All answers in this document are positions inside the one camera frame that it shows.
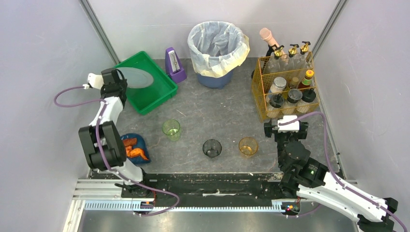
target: white plastic bag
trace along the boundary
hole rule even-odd
[[[249,38],[232,23],[209,21],[196,25],[188,36],[193,69],[219,78],[241,65],[249,53]]]

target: glass bottle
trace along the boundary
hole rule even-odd
[[[273,58],[270,58],[266,63],[263,74],[280,72],[280,65],[283,63],[283,59],[281,59],[280,57],[282,56],[282,49],[284,47],[285,46],[281,45],[280,47],[275,49]]]
[[[266,106],[266,116],[276,118],[280,112],[280,108],[285,103],[282,94],[275,94],[270,98],[269,104]]]
[[[288,98],[283,105],[282,113],[284,115],[291,115],[297,105],[297,102],[302,99],[302,92],[296,88],[289,90]]]
[[[302,99],[297,102],[296,110],[301,113],[307,113],[310,110],[310,104],[316,99],[316,92],[313,88],[306,89],[302,93]]]
[[[283,93],[283,98],[286,100],[288,98],[288,92],[291,89],[297,88],[297,83],[299,83],[299,78],[293,77],[292,80],[289,82],[289,84],[285,88],[285,92]]]
[[[268,93],[278,93],[282,92],[286,87],[286,80],[285,78],[278,76],[273,80],[273,84],[271,85]],[[267,102],[269,102],[272,94],[268,94],[265,98]]]
[[[308,55],[310,42],[309,41],[302,41],[302,43],[304,43],[305,45],[300,47],[300,55],[298,57],[298,62],[297,62],[298,64],[297,64],[296,69],[304,69],[308,66],[308,64],[306,62],[306,58],[307,58],[307,55]]]
[[[313,70],[307,70],[305,77],[299,83],[297,88],[309,88],[310,85],[312,84],[312,78],[314,74],[315,72]]]
[[[291,49],[289,49],[289,54],[288,57],[286,59],[286,65],[285,67],[282,69],[282,71],[291,71],[296,69],[295,68],[295,60],[297,59],[295,57],[295,55],[297,54],[297,48],[299,47],[298,44],[291,44],[291,46],[293,46]]]

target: trash can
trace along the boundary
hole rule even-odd
[[[188,36],[193,69],[199,83],[223,88],[234,68],[249,53],[249,38],[232,23],[209,21],[196,25]]]

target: gold wire basket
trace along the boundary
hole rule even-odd
[[[270,119],[270,117],[267,116],[268,113],[270,114],[273,113],[273,115],[276,115],[275,118],[280,118],[284,116],[284,113],[282,112],[283,109],[281,108],[272,110],[272,111],[267,110],[267,104],[269,104],[265,100],[267,96],[269,96],[270,98],[272,95],[279,94],[279,93],[281,93],[282,95],[283,94],[287,95],[287,93],[289,92],[289,91],[282,91],[282,92],[268,93],[273,83],[273,80],[276,77],[281,76],[285,78],[288,84],[290,80],[296,76],[300,82],[305,76],[305,73],[307,70],[314,70],[312,53],[308,52],[307,68],[291,70],[291,71],[286,71],[286,72],[275,72],[275,73],[269,73],[269,74],[262,74],[270,58],[273,58],[273,57],[258,58],[258,62],[256,63],[255,72],[253,74],[253,79],[252,79],[252,84],[251,84],[252,95],[255,100],[256,108],[257,108],[259,119],[261,122],[267,119]],[[288,58],[287,55],[281,56],[281,59],[286,60],[287,58]],[[317,91],[317,84],[316,84],[315,76],[312,77],[312,84],[310,85],[309,88],[301,88],[300,90],[303,92],[304,90],[310,89],[310,88],[313,88],[314,91],[316,92],[316,99],[312,103],[309,103],[303,106],[296,106],[293,108],[286,108],[286,110],[289,109],[290,111],[293,111],[292,115],[302,115],[302,114],[306,114],[306,113],[310,113],[314,111],[319,106],[319,103],[320,103],[320,98],[319,98],[319,94]]]

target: green tray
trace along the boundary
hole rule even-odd
[[[119,63],[114,68],[131,67],[144,70],[152,75],[154,83],[146,88],[128,88],[127,100],[134,109],[146,115],[176,94],[178,86],[144,51]]]

